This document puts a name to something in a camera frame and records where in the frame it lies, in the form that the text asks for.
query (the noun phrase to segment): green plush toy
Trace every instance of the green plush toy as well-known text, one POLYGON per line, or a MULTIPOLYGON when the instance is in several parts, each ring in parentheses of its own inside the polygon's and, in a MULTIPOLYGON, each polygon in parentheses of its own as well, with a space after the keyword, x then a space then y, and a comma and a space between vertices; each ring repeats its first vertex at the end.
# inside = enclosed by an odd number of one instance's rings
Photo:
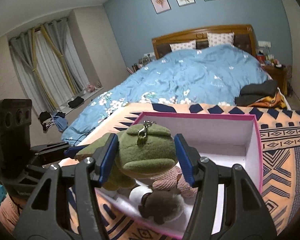
MULTIPOLYGON (((108 181, 103 187, 110 191, 119 188, 132 188, 135 179, 158 176, 172 169, 177 164, 176 148, 170 130, 151 124, 146 128, 143 143, 138 141, 138 133, 144 128, 136 124, 125 131, 118 132, 119 150, 115 157, 108 181)), ((106 144, 110 133, 82 149, 74 157, 81 161, 91 157, 95 150, 106 144)))

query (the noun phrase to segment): headboard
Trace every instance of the headboard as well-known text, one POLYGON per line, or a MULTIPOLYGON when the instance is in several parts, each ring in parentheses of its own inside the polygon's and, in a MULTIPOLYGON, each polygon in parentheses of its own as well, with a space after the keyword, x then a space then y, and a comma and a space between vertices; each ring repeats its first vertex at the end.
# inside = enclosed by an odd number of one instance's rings
POLYGON ((251 55, 256 55, 255 35, 250 24, 245 25, 215 25, 198 29, 185 30, 167 34, 152 39, 154 53, 157 59, 171 52, 170 44, 188 41, 197 41, 197 49, 205 49, 209 46, 207 33, 231 33, 234 32, 234 46, 251 55))

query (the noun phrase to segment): blue cloth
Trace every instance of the blue cloth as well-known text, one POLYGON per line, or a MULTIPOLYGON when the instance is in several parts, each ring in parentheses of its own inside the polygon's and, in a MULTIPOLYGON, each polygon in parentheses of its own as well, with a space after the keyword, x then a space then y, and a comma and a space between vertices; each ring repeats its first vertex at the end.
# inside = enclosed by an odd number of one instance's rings
POLYGON ((267 79, 253 56, 230 45, 171 52, 95 98, 63 133, 62 140, 78 143, 76 140, 83 140, 128 102, 233 106, 242 87, 267 79))
POLYGON ((56 124, 56 127, 58 128, 59 132, 63 132, 65 129, 68 128, 68 121, 66 118, 62 118, 59 115, 54 115, 52 116, 52 119, 56 124))

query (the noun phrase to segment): floor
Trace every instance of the floor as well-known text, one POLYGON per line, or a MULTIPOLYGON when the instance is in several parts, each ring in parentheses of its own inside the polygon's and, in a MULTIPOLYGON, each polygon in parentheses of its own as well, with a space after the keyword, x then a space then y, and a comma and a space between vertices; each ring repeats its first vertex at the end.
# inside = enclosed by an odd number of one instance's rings
POLYGON ((296 94, 293 94, 291 97, 286 97, 286 99, 292 110, 300 110, 300 100, 296 94))

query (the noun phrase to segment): blue wall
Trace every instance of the blue wall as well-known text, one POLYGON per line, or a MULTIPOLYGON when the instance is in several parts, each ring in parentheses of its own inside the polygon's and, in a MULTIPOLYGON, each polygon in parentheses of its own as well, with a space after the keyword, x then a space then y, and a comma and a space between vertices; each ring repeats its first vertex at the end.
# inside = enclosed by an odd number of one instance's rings
POLYGON ((151 0, 109 0, 104 4, 127 66, 153 51, 151 39, 168 33, 209 25, 251 24, 257 40, 271 41, 271 53, 283 64, 292 64, 292 44, 281 0, 195 0, 156 14, 151 0))

